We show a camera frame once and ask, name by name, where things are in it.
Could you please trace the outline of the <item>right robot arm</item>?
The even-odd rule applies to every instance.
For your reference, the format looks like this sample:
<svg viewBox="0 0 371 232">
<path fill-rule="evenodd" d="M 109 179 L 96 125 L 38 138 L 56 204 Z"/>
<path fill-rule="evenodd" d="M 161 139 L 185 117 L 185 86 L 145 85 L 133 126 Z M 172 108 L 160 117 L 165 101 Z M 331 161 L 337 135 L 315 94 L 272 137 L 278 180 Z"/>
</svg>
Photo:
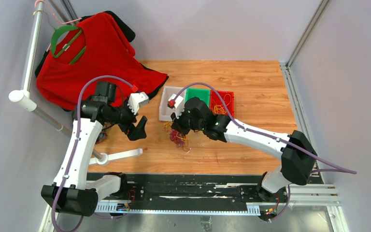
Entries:
<svg viewBox="0 0 371 232">
<path fill-rule="evenodd" d="M 211 140 L 245 145 L 278 159 L 280 166 L 265 172 L 253 191 L 262 201 L 270 201 L 289 184 L 305 186 L 309 182 L 316 152 L 302 132 L 277 133 L 244 124 L 228 115 L 216 115 L 197 97 L 187 101 L 172 97 L 168 107 L 174 110 L 172 129 L 183 136 L 191 130 L 201 131 Z"/>
</svg>

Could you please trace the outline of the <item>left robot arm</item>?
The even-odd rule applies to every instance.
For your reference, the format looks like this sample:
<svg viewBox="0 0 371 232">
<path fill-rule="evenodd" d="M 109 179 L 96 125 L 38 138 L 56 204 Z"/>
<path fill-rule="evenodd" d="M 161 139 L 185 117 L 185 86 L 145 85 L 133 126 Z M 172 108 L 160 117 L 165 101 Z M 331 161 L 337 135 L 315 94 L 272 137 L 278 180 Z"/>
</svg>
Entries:
<svg viewBox="0 0 371 232">
<path fill-rule="evenodd" d="M 136 116 L 139 108 L 149 103 L 147 94 L 133 87 L 122 105 L 113 107 L 117 88 L 111 82 L 100 81 L 93 95 L 78 101 L 64 161 L 53 183 L 41 190 L 41 197 L 58 213 L 89 217 L 107 196 L 122 200 L 128 195 L 127 177 L 123 173 L 106 173 L 92 183 L 86 179 L 96 140 L 105 124 L 118 125 L 131 141 L 146 138 L 147 118 L 143 116 L 137 121 Z"/>
</svg>

